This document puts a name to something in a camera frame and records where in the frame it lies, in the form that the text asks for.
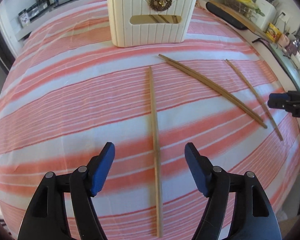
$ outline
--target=jar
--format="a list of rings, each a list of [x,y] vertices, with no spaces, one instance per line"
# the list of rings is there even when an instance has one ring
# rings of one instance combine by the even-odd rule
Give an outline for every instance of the jar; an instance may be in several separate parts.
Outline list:
[[[29,15],[28,15],[26,9],[19,12],[18,15],[19,15],[19,20],[20,20],[22,27],[25,27],[30,23],[30,18],[29,18]]]

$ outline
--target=black mat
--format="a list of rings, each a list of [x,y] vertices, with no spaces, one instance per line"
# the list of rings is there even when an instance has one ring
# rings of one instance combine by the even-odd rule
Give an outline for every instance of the black mat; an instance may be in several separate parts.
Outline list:
[[[233,27],[238,30],[245,31],[248,30],[247,26],[243,23],[239,22],[236,18],[225,12],[224,10],[220,9],[218,6],[214,5],[213,3],[207,2],[206,8],[209,12],[213,13],[215,16],[223,19]]]

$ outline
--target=handle cutout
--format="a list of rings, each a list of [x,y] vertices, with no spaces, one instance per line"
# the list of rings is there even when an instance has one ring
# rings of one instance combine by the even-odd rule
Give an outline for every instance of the handle cutout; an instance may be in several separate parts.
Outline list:
[[[176,15],[134,15],[130,18],[130,23],[132,25],[153,23],[179,24],[181,19],[181,16]]]

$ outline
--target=wooden chopstick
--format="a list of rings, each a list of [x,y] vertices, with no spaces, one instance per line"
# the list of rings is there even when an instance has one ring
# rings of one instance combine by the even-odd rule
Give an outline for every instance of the wooden chopstick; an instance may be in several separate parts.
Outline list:
[[[157,118],[157,108],[155,102],[154,82],[152,68],[149,67],[150,79],[150,102],[151,102],[151,124],[154,148],[154,172],[155,172],[155,200],[157,209],[157,237],[163,236],[163,211],[162,211],[162,185],[161,185],[161,152],[159,144],[159,128]]]
[[[268,115],[268,117],[270,118],[270,121],[276,131],[276,133],[279,136],[279,139],[281,141],[283,141],[283,137],[282,134],[280,133],[280,130],[277,126],[277,124],[275,123],[269,109],[266,107],[266,105],[264,104],[262,98],[258,95],[257,91],[254,89],[254,87],[250,84],[250,82],[246,79],[246,77],[241,73],[241,71],[235,66],[233,65],[229,60],[226,59],[226,62],[228,63],[228,65],[230,67],[232,67],[232,69],[237,73],[237,75],[247,84],[247,86],[250,88],[250,90],[252,91],[252,93],[255,95],[255,97],[257,98],[258,102],[260,103],[260,105],[262,106],[263,110],[266,112],[266,114]]]
[[[241,102],[238,98],[236,98],[234,95],[232,95],[231,93],[229,93],[227,90],[225,90],[224,88],[222,88],[222,87],[220,87],[218,84],[216,84],[215,82],[213,82],[212,80],[210,80],[210,79],[208,79],[208,78],[206,78],[205,76],[203,76],[203,75],[201,75],[200,73],[198,73],[197,71],[195,71],[195,70],[193,70],[193,69],[191,69],[191,68],[189,68],[189,67],[187,67],[187,66],[185,66],[185,65],[183,65],[183,64],[181,64],[180,62],[178,62],[178,61],[175,61],[175,60],[173,60],[173,59],[171,59],[171,58],[168,58],[168,57],[166,57],[166,56],[163,56],[163,55],[161,55],[161,54],[159,54],[159,57],[161,57],[161,58],[164,58],[166,61],[167,60],[169,60],[169,61],[171,61],[171,62],[173,62],[173,63],[175,63],[175,64],[177,64],[177,65],[179,65],[179,66],[181,66],[182,68],[186,68],[188,71],[190,71],[190,72],[192,72],[193,74],[195,74],[195,75],[197,75],[197,76],[200,76],[200,78],[201,79],[203,79],[204,81],[205,81],[205,83],[208,83],[209,85],[209,87],[210,88],[212,88],[213,90],[215,90],[215,91],[219,91],[219,90],[221,90],[221,91],[223,91],[223,93],[224,94],[227,94],[229,97],[231,97],[234,101],[237,101],[237,104],[236,105],[242,105],[242,106],[239,106],[240,108],[245,108],[246,110],[244,110],[245,112],[250,112],[251,114],[250,115],[254,115],[257,119],[259,119],[261,122],[263,122],[263,119],[258,115],[258,114],[256,114],[251,108],[249,108],[248,106],[246,106],[243,102]]]
[[[247,113],[248,115],[250,115],[254,120],[256,120],[262,127],[267,128],[266,124],[264,124],[263,120],[261,119],[261,117],[256,114],[252,109],[250,109],[248,106],[246,106],[243,102],[241,102],[238,98],[236,98],[235,96],[233,96],[232,94],[230,94],[227,90],[223,89],[222,87],[220,87],[218,84],[216,84],[215,82],[211,81],[210,79],[206,78],[205,76],[201,75],[200,73],[198,73],[197,71],[194,71],[193,69],[179,63],[178,61],[172,60],[166,56],[163,56],[161,54],[159,54],[159,56],[163,59],[166,60],[167,63],[169,63],[170,65],[178,68],[179,70],[187,73],[189,76],[194,77],[195,79],[197,79],[198,81],[200,81],[201,83],[207,85],[208,87],[212,88],[213,90],[215,90],[216,92],[218,92],[220,95],[222,95],[223,97],[225,97],[226,99],[228,99],[230,102],[234,103],[236,106],[238,106],[239,108],[241,108],[245,113]]]
[[[158,16],[165,21],[165,23],[170,23],[163,15],[158,14]]]
[[[154,17],[154,15],[150,14],[149,16],[150,16],[150,18],[151,18],[155,23],[160,23],[160,22],[158,21],[158,19],[157,19],[156,17]]]

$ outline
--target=wall outlet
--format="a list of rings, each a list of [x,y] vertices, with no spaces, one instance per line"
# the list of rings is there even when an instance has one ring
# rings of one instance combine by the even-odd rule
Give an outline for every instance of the wall outlet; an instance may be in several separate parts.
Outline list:
[[[283,22],[288,22],[290,19],[290,15],[287,14],[286,12],[282,11],[281,15],[279,16],[279,19],[281,19]]]

